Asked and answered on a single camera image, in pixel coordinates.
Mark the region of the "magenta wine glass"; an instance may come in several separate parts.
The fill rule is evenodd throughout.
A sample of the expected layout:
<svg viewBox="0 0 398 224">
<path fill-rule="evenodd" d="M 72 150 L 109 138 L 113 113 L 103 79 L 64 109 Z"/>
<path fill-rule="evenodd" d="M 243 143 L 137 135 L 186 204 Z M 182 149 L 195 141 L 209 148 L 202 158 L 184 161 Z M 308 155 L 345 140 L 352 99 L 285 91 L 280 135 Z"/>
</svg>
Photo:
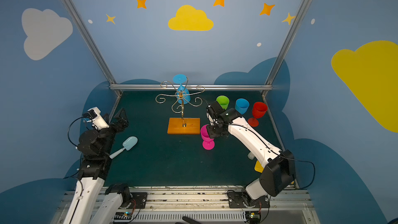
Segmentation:
<svg viewBox="0 0 398 224">
<path fill-rule="evenodd" d="M 201 138 L 203 140 L 202 146 L 206 150 L 212 150 L 215 147 L 215 142 L 213 139 L 210 138 L 208 131 L 207 131 L 207 125 L 204 125 L 201 127 L 200 134 Z"/>
</svg>

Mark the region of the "light green wine glass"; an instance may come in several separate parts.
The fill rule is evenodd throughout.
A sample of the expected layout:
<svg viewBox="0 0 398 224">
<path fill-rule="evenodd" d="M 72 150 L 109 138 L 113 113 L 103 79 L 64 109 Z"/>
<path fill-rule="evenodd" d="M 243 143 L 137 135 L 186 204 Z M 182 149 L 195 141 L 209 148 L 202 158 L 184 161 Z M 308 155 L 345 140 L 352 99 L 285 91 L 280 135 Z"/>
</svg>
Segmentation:
<svg viewBox="0 0 398 224">
<path fill-rule="evenodd" d="M 230 100 L 227 96 L 225 95 L 220 95 L 216 98 L 216 101 L 220 104 L 220 106 L 224 109 L 227 110 Z"/>
</svg>

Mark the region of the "blue wine glass front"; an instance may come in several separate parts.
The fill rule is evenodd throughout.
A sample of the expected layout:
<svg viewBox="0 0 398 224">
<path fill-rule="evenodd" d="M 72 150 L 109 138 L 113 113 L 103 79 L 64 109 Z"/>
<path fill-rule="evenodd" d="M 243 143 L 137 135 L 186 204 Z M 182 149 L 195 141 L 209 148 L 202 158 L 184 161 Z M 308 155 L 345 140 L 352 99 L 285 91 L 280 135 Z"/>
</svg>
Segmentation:
<svg viewBox="0 0 398 224">
<path fill-rule="evenodd" d="M 243 115 L 245 112 L 247 112 L 249 106 L 250 106 L 250 103 L 246 99 L 237 99 L 235 102 L 235 109 L 241 115 Z"/>
</svg>

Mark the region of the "blue wine glass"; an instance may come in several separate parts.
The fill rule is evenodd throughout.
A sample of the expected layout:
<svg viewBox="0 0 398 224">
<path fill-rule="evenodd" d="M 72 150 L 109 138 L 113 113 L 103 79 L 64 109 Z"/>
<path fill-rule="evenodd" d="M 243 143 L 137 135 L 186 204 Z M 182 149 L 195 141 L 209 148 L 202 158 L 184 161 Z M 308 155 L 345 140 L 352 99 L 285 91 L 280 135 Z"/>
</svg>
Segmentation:
<svg viewBox="0 0 398 224">
<path fill-rule="evenodd" d="M 235 102 L 235 109 L 241 115 L 243 115 L 245 112 L 247 112 L 249 106 L 250 106 L 250 103 L 246 99 L 237 99 Z"/>
<path fill-rule="evenodd" d="M 188 78 L 184 74 L 178 74 L 173 77 L 173 83 L 179 84 L 176 91 L 176 96 L 178 97 L 177 102 L 179 104 L 188 104 L 191 101 L 191 96 L 189 90 L 186 88 L 188 83 Z"/>
</svg>

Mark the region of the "red wine glass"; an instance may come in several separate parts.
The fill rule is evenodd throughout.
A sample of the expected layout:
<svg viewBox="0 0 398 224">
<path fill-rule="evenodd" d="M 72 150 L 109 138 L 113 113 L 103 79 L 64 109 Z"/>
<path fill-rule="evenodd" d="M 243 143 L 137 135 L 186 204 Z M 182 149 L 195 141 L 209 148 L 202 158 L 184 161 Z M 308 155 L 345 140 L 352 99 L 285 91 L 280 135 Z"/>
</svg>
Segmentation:
<svg viewBox="0 0 398 224">
<path fill-rule="evenodd" d="M 247 122 L 251 127 L 257 127 L 259 125 L 258 119 L 262 118 L 268 110 L 268 106 L 263 102 L 255 102 L 252 109 L 252 118 L 249 118 Z"/>
</svg>

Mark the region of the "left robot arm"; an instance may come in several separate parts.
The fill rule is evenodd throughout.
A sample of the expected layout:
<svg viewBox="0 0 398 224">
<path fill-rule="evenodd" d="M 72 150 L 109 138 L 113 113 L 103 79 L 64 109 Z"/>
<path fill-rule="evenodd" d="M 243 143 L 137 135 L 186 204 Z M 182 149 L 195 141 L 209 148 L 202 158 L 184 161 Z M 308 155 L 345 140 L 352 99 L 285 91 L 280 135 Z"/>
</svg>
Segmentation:
<svg viewBox="0 0 398 224">
<path fill-rule="evenodd" d="M 97 197 L 108 176 L 112 158 L 110 151 L 117 133 L 129 126 L 125 109 L 121 109 L 112 120 L 106 121 L 97 107 L 82 115 L 93 128 L 79 137 L 76 145 L 83 155 L 76 179 L 75 194 L 64 219 L 66 224 L 108 224 L 114 220 L 117 210 L 129 207 L 133 202 L 127 184 L 114 184 L 105 191 L 105 199 L 93 214 Z"/>
</svg>

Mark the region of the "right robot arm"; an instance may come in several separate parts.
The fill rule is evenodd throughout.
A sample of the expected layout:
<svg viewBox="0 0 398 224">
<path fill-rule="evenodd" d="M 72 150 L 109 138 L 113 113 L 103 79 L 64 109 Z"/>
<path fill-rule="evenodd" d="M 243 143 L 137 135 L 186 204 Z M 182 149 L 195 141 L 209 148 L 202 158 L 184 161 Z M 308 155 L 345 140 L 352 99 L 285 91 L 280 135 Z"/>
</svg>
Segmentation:
<svg viewBox="0 0 398 224">
<path fill-rule="evenodd" d="M 214 101 L 207 105 L 206 127 L 211 139 L 232 135 L 241 141 L 263 167 L 260 177 L 243 189 L 243 197 L 251 202 L 263 196 L 277 196 L 296 179 L 294 155 L 282 151 L 263 138 L 236 109 L 225 110 Z"/>
</svg>

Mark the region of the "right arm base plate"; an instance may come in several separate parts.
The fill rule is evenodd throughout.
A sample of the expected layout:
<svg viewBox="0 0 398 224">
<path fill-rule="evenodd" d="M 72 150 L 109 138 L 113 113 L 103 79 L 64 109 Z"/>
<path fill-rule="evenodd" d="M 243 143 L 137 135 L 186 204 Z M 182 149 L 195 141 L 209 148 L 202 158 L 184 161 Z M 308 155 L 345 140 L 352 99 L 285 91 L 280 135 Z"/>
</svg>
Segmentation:
<svg viewBox="0 0 398 224">
<path fill-rule="evenodd" d="M 226 193 L 229 208 L 268 208 L 270 207 L 268 195 L 253 200 L 246 192 L 229 190 Z"/>
</svg>

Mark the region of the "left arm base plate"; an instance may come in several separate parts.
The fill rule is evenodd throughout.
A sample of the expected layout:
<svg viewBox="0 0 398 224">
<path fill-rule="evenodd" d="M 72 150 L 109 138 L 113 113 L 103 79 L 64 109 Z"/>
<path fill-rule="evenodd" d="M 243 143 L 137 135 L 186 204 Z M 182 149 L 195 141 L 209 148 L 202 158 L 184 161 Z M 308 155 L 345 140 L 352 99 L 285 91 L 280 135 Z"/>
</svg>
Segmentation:
<svg viewBox="0 0 398 224">
<path fill-rule="evenodd" d="M 121 209 L 144 209 L 147 203 L 147 192 L 132 192 L 126 203 L 121 205 Z"/>
</svg>

